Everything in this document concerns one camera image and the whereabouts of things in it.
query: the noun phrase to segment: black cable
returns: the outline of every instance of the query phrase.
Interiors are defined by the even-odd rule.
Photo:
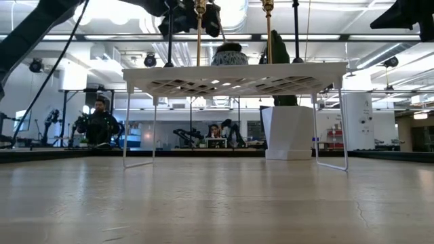
[[[74,36],[75,36],[75,32],[77,31],[77,29],[79,28],[80,25],[80,21],[84,16],[84,13],[86,11],[87,5],[89,4],[89,0],[85,0],[84,6],[83,6],[83,11],[81,11],[81,14],[79,16],[79,19],[77,20],[77,23],[75,23],[75,26],[73,28],[73,31],[71,32],[71,35],[69,36],[68,41],[66,42],[66,45],[62,51],[62,53],[60,54],[59,58],[57,59],[56,63],[54,64],[53,68],[51,69],[50,73],[48,73],[47,78],[45,79],[45,81],[42,83],[41,88],[39,88],[39,91],[37,92],[35,98],[33,98],[33,101],[30,103],[30,105],[28,106],[26,112],[24,113],[24,115],[22,116],[16,130],[14,133],[14,137],[12,138],[12,144],[9,147],[13,147],[16,143],[16,137],[18,135],[18,132],[20,132],[20,128],[21,125],[24,123],[24,120],[26,119],[28,113],[31,111],[33,105],[35,105],[35,102],[38,100],[39,96],[41,95],[43,89],[45,88],[45,86],[47,85],[48,81],[50,80],[50,78],[52,77],[54,71],[56,71],[57,66],[59,66],[60,61],[62,61],[63,56],[65,55],[66,51],[68,50],[69,45],[71,44],[71,41],[73,40]]]

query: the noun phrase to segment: table top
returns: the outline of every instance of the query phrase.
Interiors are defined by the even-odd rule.
[[[123,70],[128,91],[137,87],[157,97],[274,96],[316,94],[342,86],[346,62],[262,64]]]

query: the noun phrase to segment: white table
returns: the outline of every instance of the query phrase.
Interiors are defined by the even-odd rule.
[[[313,103],[314,132],[317,138],[317,93],[330,84],[338,89],[342,132],[345,133],[345,116],[342,104],[342,76],[347,72],[346,62],[307,64],[263,64],[241,66],[200,66],[179,68],[135,68],[123,70],[127,82],[127,118],[130,122],[130,100],[134,88],[153,96],[154,147],[150,162],[126,165],[127,134],[123,143],[124,168],[151,164],[155,160],[155,122],[158,97],[191,96],[276,96],[311,94]],[[348,170],[347,139],[344,136],[345,166],[338,167],[319,162],[318,143],[315,143],[318,164],[334,169]]]

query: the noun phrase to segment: wooden floor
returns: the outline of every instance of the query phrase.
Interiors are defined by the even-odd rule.
[[[434,243],[433,165],[350,163],[348,174],[257,158],[3,164],[0,243]]]

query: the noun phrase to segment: person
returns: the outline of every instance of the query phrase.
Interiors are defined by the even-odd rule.
[[[86,131],[88,144],[99,145],[109,143],[113,134],[119,133],[119,126],[116,119],[106,111],[104,98],[97,98],[95,111],[89,115],[87,128],[78,128],[79,133]]]
[[[210,125],[210,129],[208,130],[208,138],[221,138],[220,135],[220,127],[216,124]]]

